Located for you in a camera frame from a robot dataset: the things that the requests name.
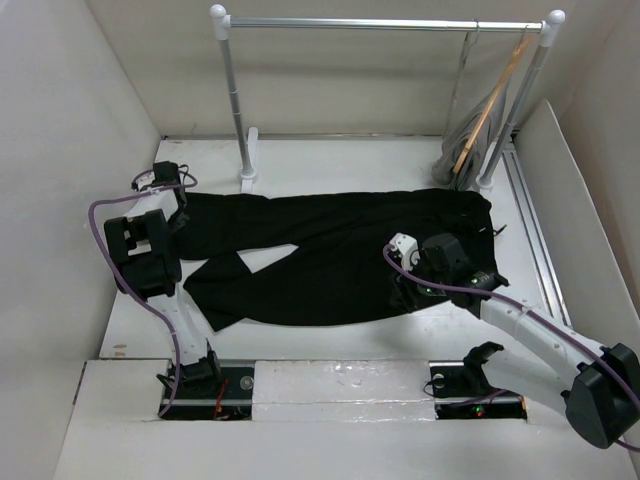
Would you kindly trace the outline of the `black trousers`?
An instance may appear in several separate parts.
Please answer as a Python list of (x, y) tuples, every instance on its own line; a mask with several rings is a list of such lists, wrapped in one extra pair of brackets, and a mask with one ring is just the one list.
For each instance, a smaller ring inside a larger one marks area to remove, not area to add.
[(455, 236), (476, 268), (495, 269), (491, 204), (442, 189), (266, 198), (191, 193), (174, 234), (199, 268), (186, 292), (214, 330), (242, 319), (281, 326), (370, 322), (429, 308), (400, 297), (384, 246), (398, 233)]

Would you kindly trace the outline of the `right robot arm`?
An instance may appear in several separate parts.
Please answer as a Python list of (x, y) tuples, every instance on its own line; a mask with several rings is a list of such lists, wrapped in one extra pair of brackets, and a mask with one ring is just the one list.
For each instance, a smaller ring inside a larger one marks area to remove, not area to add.
[(451, 234), (420, 243), (398, 233), (384, 246), (383, 257), (396, 271), (398, 293), (409, 305), (445, 299), (537, 358), (529, 361), (495, 342), (475, 347), (463, 360), (468, 390), (522, 394), (562, 415), (596, 448), (633, 448), (622, 439), (639, 422), (639, 359), (631, 348), (606, 346), (508, 296), (507, 280), (477, 267)]

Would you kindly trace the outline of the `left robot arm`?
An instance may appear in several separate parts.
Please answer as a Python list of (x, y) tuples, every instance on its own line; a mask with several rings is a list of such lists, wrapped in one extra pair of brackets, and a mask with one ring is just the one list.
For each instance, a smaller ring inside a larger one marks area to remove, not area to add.
[(158, 379), (177, 395), (212, 397), (223, 373), (207, 337), (192, 320), (180, 287), (182, 268), (173, 234), (186, 222), (188, 167), (159, 162), (132, 182), (134, 206), (103, 224), (106, 251), (121, 291), (132, 293), (163, 324), (174, 361)]

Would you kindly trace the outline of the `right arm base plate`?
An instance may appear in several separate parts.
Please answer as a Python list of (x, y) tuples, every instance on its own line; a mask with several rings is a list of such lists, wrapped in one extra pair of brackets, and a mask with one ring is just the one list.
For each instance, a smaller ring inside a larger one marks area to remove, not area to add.
[(445, 420), (526, 420), (521, 396), (490, 386), (462, 361), (431, 361), (423, 392), (434, 400), (435, 418)]

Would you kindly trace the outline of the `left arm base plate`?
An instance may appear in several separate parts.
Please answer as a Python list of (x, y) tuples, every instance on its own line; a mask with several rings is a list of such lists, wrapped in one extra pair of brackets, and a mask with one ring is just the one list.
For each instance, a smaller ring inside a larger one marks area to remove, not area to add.
[(159, 405), (163, 420), (241, 421), (250, 420), (255, 377), (254, 362), (223, 362), (220, 379), (181, 380), (170, 402), (172, 379), (157, 375), (163, 386)]

